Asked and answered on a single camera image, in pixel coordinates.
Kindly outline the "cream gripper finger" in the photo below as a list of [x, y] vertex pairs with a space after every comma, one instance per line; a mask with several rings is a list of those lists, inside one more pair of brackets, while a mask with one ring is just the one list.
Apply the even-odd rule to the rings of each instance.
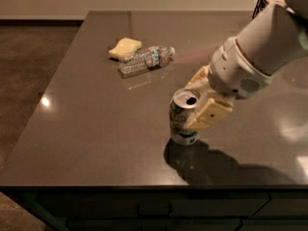
[[203, 65], [191, 78], [189, 83], [185, 86], [186, 90], [195, 90], [199, 93], [214, 93], [209, 81], [210, 67]]
[[229, 116], [233, 108], [233, 97], [220, 94], [203, 95], [187, 119], [186, 128], [191, 131], [206, 129]]

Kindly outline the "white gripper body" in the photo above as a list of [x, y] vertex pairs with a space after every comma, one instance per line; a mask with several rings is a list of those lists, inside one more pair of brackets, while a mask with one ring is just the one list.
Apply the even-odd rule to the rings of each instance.
[[256, 69], [242, 53], [236, 37], [229, 38], [212, 56], [209, 81], [216, 92], [247, 99], [267, 87], [272, 77]]

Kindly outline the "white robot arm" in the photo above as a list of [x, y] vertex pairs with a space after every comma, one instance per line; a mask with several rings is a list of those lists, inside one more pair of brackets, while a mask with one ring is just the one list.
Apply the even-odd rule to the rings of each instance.
[[228, 116], [236, 99], [268, 86], [285, 64], [308, 54], [308, 0], [269, 3], [236, 36], [229, 38], [186, 85], [200, 103], [185, 122], [200, 131]]

